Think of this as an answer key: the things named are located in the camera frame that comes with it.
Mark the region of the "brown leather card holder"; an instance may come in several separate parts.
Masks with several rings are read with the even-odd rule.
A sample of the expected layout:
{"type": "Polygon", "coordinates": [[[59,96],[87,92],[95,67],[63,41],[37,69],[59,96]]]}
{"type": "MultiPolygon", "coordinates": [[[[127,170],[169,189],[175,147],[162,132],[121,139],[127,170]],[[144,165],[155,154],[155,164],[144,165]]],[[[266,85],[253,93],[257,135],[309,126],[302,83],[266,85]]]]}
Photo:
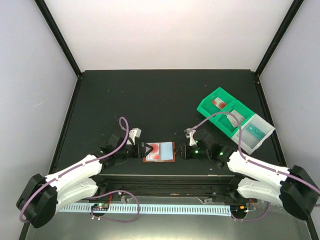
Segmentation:
{"type": "Polygon", "coordinates": [[[164,163],[164,162],[175,162],[175,143],[174,142],[150,142],[159,143],[159,160],[158,161],[146,161],[146,156],[143,158],[145,163],[164,163]]]}

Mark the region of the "white card pink flowers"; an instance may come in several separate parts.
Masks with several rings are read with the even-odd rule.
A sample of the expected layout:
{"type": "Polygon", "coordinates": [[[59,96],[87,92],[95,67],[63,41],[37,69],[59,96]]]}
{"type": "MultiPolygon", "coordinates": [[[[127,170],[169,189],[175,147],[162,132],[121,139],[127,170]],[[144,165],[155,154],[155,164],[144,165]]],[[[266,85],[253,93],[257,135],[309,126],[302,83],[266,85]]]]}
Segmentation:
{"type": "Polygon", "coordinates": [[[238,127],[238,123],[242,123],[246,118],[238,113],[236,110],[232,110],[230,114],[226,115],[227,119],[231,123],[233,128],[238,127]]]}

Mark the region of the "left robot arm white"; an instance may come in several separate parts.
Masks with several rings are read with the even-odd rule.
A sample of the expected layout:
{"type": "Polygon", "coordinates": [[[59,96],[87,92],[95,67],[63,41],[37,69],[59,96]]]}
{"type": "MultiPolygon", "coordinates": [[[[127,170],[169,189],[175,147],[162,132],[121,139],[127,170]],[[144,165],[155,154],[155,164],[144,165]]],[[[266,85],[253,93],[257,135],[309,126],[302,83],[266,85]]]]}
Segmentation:
{"type": "Polygon", "coordinates": [[[123,137],[113,135],[109,144],[79,162],[46,176],[37,173],[27,182],[17,200],[19,220],[34,228],[47,224],[62,208],[82,199],[103,199],[108,192],[99,174],[124,158],[143,158],[143,145],[135,142],[141,129],[133,128],[123,137]]]}

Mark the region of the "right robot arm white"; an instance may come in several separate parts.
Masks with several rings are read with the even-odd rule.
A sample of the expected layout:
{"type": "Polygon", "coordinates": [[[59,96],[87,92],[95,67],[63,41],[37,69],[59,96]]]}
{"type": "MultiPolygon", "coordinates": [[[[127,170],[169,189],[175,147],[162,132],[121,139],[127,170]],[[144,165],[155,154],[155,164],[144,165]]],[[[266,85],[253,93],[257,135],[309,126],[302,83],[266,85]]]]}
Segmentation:
{"type": "Polygon", "coordinates": [[[234,147],[219,144],[205,129],[185,130],[188,143],[175,148],[183,159],[208,160],[215,167],[228,168],[240,175],[228,187],[228,198],[234,202],[259,199],[284,208],[291,216],[308,220],[320,197],[320,189],[306,170],[266,163],[242,153],[234,147]]]}

